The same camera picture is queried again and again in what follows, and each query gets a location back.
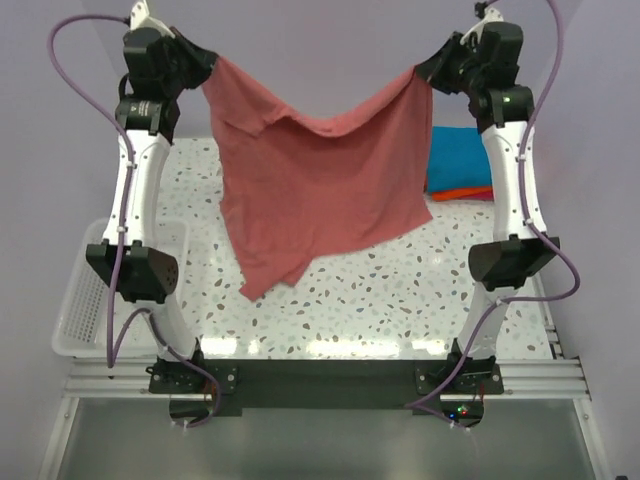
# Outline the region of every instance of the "folded cloth stack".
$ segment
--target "folded cloth stack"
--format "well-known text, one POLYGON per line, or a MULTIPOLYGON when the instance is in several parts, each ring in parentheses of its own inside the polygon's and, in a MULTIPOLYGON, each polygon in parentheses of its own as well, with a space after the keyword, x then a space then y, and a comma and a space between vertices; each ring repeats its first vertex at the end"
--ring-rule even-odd
POLYGON ((493 200, 489 158, 475 128, 433 128, 427 178, 435 201, 493 200))

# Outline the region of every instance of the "pink shirt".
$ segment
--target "pink shirt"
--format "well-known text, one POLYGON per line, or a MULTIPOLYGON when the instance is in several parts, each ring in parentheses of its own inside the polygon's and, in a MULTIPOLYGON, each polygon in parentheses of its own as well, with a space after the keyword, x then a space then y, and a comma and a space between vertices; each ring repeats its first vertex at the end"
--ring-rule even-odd
POLYGON ((431 219, 432 92, 413 68, 329 119, 302 115, 222 57, 203 90, 223 168, 220 209, 249 299, 295 285, 314 257, 431 219))

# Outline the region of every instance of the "white plastic basket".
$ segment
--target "white plastic basket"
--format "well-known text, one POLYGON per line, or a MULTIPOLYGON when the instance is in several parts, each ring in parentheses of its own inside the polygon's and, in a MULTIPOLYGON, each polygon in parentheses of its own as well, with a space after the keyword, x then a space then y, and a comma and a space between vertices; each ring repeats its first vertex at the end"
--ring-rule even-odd
MULTIPOLYGON (((58 323, 53 334, 53 350, 66 357, 96 358, 106 356, 107 295, 109 288, 93 271, 85 259, 89 243, 100 243, 107 226, 101 219, 89 226, 73 266, 71 279, 60 308, 58 323)), ((181 219, 163 219, 156 227, 157 248, 174 256, 179 266, 176 296, 180 301, 189 248, 189 225, 181 219)), ((135 309, 116 296, 114 340, 122 324, 135 309)), ((118 358, 135 358, 157 352, 146 322, 134 321, 122 342, 118 358)))

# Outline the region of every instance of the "speckled white surface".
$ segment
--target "speckled white surface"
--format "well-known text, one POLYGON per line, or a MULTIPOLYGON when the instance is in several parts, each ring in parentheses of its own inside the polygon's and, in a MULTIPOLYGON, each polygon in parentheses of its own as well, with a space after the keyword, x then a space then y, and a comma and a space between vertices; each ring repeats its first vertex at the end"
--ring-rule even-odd
MULTIPOLYGON (((491 203, 431 202, 428 224, 366 251, 316 259, 295 288, 279 285, 251 303, 238 292, 243 276, 221 198, 215 142, 176 140, 158 215, 191 226, 181 304, 207 356, 433 358, 446 354, 462 328, 472 296, 468 248, 491 241, 491 203)), ((532 285, 521 294, 534 294, 532 285)), ((499 358, 550 359, 543 318, 539 305, 513 305, 499 358)), ((125 342, 153 348, 143 325, 125 342)))

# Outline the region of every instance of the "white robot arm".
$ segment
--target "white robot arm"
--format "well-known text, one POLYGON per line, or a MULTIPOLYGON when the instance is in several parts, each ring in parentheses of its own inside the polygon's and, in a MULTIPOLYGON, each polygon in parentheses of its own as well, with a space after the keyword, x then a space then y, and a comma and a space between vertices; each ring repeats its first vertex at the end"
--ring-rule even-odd
MULTIPOLYGON (((526 279, 554 256, 530 229, 532 223, 543 234, 547 231, 536 191, 533 130, 520 157, 520 142, 533 112, 531 90, 515 83, 522 30, 504 22, 500 12, 486 4, 477 4, 476 14, 478 24, 464 35, 454 33, 438 53, 417 67, 418 74, 436 90, 463 92, 469 97, 469 111, 476 119, 491 167, 493 242, 474 245, 469 251, 475 281, 469 315, 454 340, 448 367, 438 374, 440 380, 446 378, 467 351, 465 367, 456 378, 459 386, 491 377, 496 342, 508 308, 501 300, 514 297, 526 279), (520 162, 524 162, 523 183, 520 162), (530 219, 525 219, 522 211, 523 197, 530 219)), ((559 244, 557 238, 550 240, 559 244)))
POLYGON ((198 354, 198 341, 184 322, 176 300, 177 262, 156 249, 156 204, 160 177, 180 115, 178 96, 185 88, 195 88, 209 77, 215 54, 198 49, 179 32, 151 17, 143 0, 131 10, 130 30, 124 37, 124 56, 129 74, 121 82, 116 118, 131 141, 134 160, 130 165, 127 145, 120 137, 120 164, 111 215, 102 243, 89 245, 86 257, 109 284, 114 252, 122 232, 120 216, 126 177, 131 169, 124 209, 125 254, 117 292, 126 301, 152 314, 161 338, 156 338, 160 359, 179 361, 168 352, 166 345, 181 357, 193 359, 194 354, 198 354), (132 94, 124 92, 127 80, 132 94))

